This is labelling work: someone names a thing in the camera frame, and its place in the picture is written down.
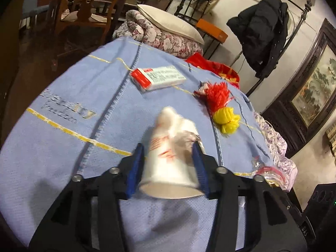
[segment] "white paper cup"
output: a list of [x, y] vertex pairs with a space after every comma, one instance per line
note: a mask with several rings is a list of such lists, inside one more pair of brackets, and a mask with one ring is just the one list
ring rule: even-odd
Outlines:
[[191, 158], [195, 124], [171, 107], [157, 117], [140, 190], [155, 198], [179, 199], [202, 195]]

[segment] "coat rack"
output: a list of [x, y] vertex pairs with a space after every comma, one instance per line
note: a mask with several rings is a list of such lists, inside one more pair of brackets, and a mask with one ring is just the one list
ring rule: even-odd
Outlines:
[[[279, 55], [279, 59], [282, 57], [283, 53], [286, 51], [286, 49], [288, 48], [288, 46], [290, 45], [290, 43], [292, 42], [293, 38], [295, 37], [295, 35], [297, 34], [300, 26], [302, 25], [303, 21], [306, 19], [307, 13], [309, 11], [311, 11], [311, 0], [307, 0], [307, 3], [305, 4], [305, 9], [299, 7], [296, 3], [294, 3], [291, 0], [288, 0], [289, 2], [291, 2], [293, 5], [295, 5], [297, 8], [299, 8], [302, 11], [302, 15], [301, 15], [301, 19], [297, 25], [297, 27], [295, 28], [295, 30], [293, 31], [292, 35], [289, 37], [287, 43], [285, 44], [285, 46], [283, 47], [283, 49], [281, 50], [281, 53]], [[239, 55], [235, 58], [234, 62], [231, 64], [231, 66], [238, 60], [238, 58], [240, 57], [240, 55], [242, 54], [242, 51], [239, 53]], [[249, 97], [255, 89], [257, 89], [257, 87], [260, 85], [260, 83], [263, 82], [265, 78], [259, 79], [257, 81], [257, 83], [255, 85], [253, 85], [253, 87], [247, 92], [246, 96]]]

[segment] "floral bedsheet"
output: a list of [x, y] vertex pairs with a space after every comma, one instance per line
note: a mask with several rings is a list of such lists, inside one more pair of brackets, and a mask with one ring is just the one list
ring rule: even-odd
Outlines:
[[287, 143], [259, 113], [254, 112], [254, 118], [265, 137], [266, 144], [273, 157], [274, 165], [280, 168], [284, 173], [286, 178], [285, 189], [289, 192], [293, 187], [297, 175], [297, 167], [291, 159], [285, 157]]
[[121, 36], [131, 36], [138, 42], [181, 59], [189, 58], [196, 52], [203, 54], [199, 43], [157, 28], [137, 10], [126, 13], [126, 21], [114, 32], [113, 38]]

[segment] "red and white box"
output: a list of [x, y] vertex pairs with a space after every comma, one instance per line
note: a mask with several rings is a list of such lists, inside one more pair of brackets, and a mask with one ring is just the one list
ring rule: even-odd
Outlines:
[[141, 91], [179, 85], [186, 80], [173, 65], [146, 69], [136, 68], [132, 71], [131, 77]]

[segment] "red tassel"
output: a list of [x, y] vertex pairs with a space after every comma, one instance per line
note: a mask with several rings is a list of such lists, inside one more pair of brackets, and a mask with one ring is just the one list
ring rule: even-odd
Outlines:
[[207, 103], [211, 113], [223, 108], [229, 99], [230, 91], [225, 82], [214, 85], [209, 84], [209, 88], [204, 90], [207, 95]]

